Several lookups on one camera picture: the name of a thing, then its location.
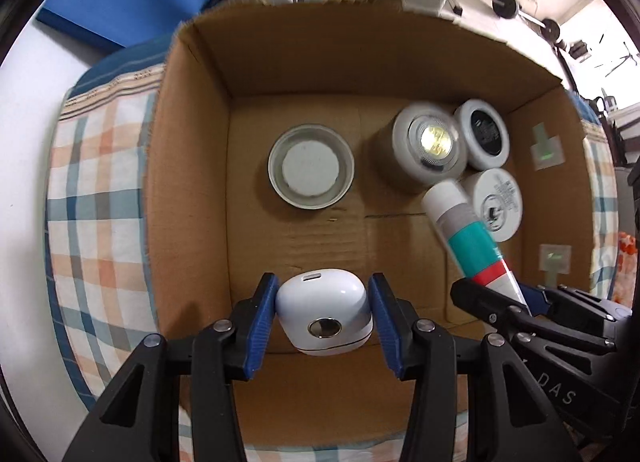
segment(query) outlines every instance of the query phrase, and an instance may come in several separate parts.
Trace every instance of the silver bolt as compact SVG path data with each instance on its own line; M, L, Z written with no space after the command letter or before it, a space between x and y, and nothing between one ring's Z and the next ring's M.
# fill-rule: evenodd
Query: silver bolt
M494 347L501 347L504 344L504 337L500 334L489 334L486 337L486 340L489 341L489 344Z
M213 330L216 332L229 332L234 324L228 319L219 319L213 324Z
M162 341L162 336L160 334L149 334L142 341L145 344L145 347L153 348L157 347Z
M415 327L420 332L433 332L434 330L436 330L435 323L430 319L419 319L415 322Z

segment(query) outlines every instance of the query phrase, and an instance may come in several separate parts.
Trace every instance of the black weight plate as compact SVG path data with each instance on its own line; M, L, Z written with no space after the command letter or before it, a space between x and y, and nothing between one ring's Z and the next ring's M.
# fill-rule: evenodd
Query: black weight plate
M545 27L540 27L540 35L549 43L555 43L560 39L560 26L551 18L542 20Z
M491 6L494 12L501 18L512 20L518 15L520 6L516 0L493 0Z

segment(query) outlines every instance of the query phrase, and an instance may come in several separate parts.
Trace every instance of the cardboard box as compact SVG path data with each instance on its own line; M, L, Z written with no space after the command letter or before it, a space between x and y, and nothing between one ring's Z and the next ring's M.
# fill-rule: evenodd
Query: cardboard box
M491 103L511 134L508 169L523 193L524 220L501 247L514 272L541 283L540 244L567 244L571 270L559 281L588 287L582 127L560 80L528 58L394 4L235 5L184 26L148 150L148 252L161 332L178 338L226 317L265 271L283 282L335 267L365 283L384 272L421 316L482 336L482 324L450 304L458 274L422 213L422 195L389 187L371 146L412 101L452 113L469 98ZM305 122L340 133L356 160L350 191L325 210L289 206L267 176L273 143ZM560 137L565 162L534 171L539 122ZM335 445L402 431L412 391L386 369L375 338L349 354L311 358L295 352L276 323L262 370L236 384L236 404L246 442Z

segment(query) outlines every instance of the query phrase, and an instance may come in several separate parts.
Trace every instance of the dumbbell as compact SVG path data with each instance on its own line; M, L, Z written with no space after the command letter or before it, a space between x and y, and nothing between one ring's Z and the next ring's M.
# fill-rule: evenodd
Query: dumbbell
M501 18L512 20L516 16L521 16L525 20L529 20L540 27L540 36L551 44L558 42L560 39L560 26L551 18L545 18L540 21L533 16L529 16L526 12L520 10L520 5L516 0L492 0L494 12Z

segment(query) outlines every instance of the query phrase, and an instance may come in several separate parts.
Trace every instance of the red band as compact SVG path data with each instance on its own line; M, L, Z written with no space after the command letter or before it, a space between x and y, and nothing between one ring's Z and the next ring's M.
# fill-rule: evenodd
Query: red band
M500 278L503 274L509 271L509 267L504 263L504 260L498 260L493 265L489 265L486 269L478 272L472 280L480 285L487 286L494 280Z

